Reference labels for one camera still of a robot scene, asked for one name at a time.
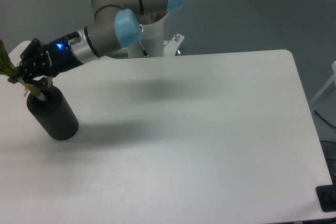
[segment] robotic hand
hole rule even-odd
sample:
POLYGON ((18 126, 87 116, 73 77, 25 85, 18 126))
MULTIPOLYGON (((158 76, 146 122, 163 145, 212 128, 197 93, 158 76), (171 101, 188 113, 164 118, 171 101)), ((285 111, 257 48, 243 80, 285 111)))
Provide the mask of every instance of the robotic hand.
POLYGON ((21 55, 17 67, 23 80, 37 87, 47 87, 47 77, 76 68, 141 41, 139 21, 150 15, 180 9, 184 0, 91 0, 95 24, 43 44, 34 39, 21 55))

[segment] black cylinder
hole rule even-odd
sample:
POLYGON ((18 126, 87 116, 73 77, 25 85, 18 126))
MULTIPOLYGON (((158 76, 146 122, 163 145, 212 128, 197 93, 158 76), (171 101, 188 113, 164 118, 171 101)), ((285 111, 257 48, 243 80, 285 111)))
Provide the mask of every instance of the black cylinder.
POLYGON ((29 94, 28 110, 52 138, 67 140, 74 136, 78 130, 78 120, 62 92, 54 86, 44 88, 41 92, 48 101, 42 102, 29 94))

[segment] gray floor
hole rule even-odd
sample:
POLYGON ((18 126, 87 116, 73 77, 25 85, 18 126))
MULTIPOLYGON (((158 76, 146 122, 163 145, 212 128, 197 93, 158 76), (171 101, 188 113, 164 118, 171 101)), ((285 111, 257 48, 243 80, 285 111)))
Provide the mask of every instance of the gray floor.
MULTIPOLYGON (((48 42, 93 23, 90 0, 0 0, 0 38, 11 51, 34 37, 48 42)), ((170 13, 165 39, 186 36, 184 54, 288 49, 307 99, 332 75, 336 0, 185 0, 170 13)), ((336 92, 316 108, 336 124, 336 92)), ((314 117, 321 140, 336 132, 314 117)))

